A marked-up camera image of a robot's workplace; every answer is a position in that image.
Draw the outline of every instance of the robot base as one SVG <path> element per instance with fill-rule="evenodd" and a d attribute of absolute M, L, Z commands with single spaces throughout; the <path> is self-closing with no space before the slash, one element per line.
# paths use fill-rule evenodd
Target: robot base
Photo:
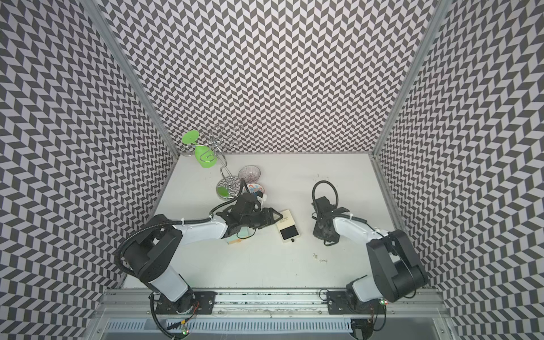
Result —
<path fill-rule="evenodd" d="M 199 315 L 212 314 L 212 309 L 215 304 L 216 295 L 217 295 L 216 292 L 194 292 L 195 298 L 192 299 L 191 303 L 189 303 L 188 305 L 189 307 L 186 308 L 186 310 L 190 309 L 192 305 L 196 305 L 198 301 L 199 308 L 196 314 L 199 314 Z M 176 303 L 168 300 L 163 294 L 161 294 L 159 297 L 155 312 L 157 315 L 159 314 L 179 315 L 180 313 L 183 313 L 183 312 L 178 313 Z"/>
<path fill-rule="evenodd" d="M 330 315 L 373 314 L 380 308 L 380 301 L 361 302 L 349 292 L 327 292 L 327 307 Z"/>

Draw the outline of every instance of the green plastic cup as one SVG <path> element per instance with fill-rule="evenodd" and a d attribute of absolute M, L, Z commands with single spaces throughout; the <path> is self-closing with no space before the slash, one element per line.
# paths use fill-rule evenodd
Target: green plastic cup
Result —
<path fill-rule="evenodd" d="M 191 130 L 183 135 L 181 142 L 185 145 L 192 145 L 198 140 L 199 136 L 197 130 Z M 212 149 L 207 146 L 195 146 L 195 157 L 203 168 L 211 168 L 217 163 L 217 157 L 213 154 Z"/>

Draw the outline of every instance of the black and white patterned backdrop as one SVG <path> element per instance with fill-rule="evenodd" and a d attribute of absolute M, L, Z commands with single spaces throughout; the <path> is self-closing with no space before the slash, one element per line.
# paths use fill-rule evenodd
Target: black and white patterned backdrop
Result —
<path fill-rule="evenodd" d="M 0 16 L 0 338 L 72 338 L 175 157 L 75 0 Z"/>
<path fill-rule="evenodd" d="M 174 141 L 371 151 L 436 0 L 97 0 Z"/>
<path fill-rule="evenodd" d="M 455 2 L 380 155 L 465 339 L 544 339 L 544 2 Z"/>

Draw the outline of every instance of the vent grille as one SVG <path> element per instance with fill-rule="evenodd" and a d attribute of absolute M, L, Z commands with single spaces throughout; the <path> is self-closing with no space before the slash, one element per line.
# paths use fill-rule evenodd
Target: vent grille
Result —
<path fill-rule="evenodd" d="M 181 319 L 168 319 L 170 326 Z M 351 320 L 344 318 L 320 318 L 320 319 L 263 319 L 244 318 L 210 320 L 193 319 L 187 324 L 190 332 L 194 333 L 307 333 L 307 332 L 328 332 L 346 333 L 351 332 Z M 181 326 L 172 329 L 172 332 L 180 331 Z"/>
<path fill-rule="evenodd" d="M 143 331 L 144 328 L 145 319 L 113 319 L 106 326 L 106 330 L 112 333 Z"/>

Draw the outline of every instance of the black mounting plate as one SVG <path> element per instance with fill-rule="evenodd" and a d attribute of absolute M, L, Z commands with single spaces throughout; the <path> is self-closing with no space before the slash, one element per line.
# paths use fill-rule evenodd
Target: black mounting plate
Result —
<path fill-rule="evenodd" d="M 371 300 L 368 303 L 362 304 L 356 310 L 348 303 L 348 296 L 345 291 L 327 292 L 327 307 L 331 315 L 343 314 L 372 314 L 372 308 L 377 310 L 378 300 Z"/>
<path fill-rule="evenodd" d="M 199 302 L 199 308 L 196 311 L 196 314 L 204 314 L 209 315 L 212 314 L 213 305 L 215 304 L 215 296 L 217 295 L 216 292 L 194 292 L 195 294 L 195 303 Z M 166 314 L 166 315 L 179 315 L 176 313 L 176 309 L 174 307 L 174 304 L 168 300 L 164 294 L 161 294 L 157 303 L 157 307 L 155 308 L 155 313 L 157 315 L 159 314 Z"/>

